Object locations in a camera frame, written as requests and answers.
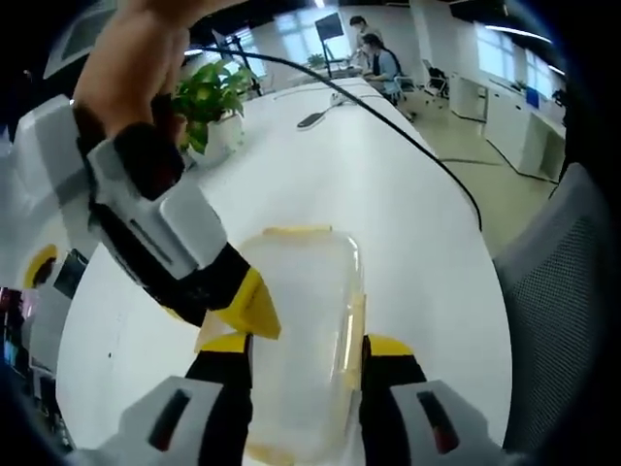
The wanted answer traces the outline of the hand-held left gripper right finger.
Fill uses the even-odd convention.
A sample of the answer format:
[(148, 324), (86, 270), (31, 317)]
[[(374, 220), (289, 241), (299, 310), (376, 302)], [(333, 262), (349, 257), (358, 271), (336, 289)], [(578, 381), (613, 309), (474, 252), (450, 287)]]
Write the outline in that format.
[(359, 423), (367, 465), (499, 465), (484, 415), (440, 380), (429, 381), (413, 351), (368, 334), (362, 343)]

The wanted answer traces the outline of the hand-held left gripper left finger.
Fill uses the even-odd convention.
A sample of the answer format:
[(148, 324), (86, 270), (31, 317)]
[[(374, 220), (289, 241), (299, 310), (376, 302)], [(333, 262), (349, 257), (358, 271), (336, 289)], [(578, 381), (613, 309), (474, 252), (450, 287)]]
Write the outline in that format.
[(252, 418), (253, 337), (203, 345), (186, 376), (170, 377), (125, 410), (120, 465), (241, 465)]

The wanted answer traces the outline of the person's right hand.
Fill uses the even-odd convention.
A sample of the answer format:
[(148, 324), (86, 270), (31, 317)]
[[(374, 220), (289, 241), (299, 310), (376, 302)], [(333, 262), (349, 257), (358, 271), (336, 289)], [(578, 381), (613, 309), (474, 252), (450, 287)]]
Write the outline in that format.
[(168, 2), (126, 2), (82, 68), (73, 94), (79, 129), (108, 139), (131, 124), (152, 123), (151, 101), (173, 89), (188, 45), (188, 26)]

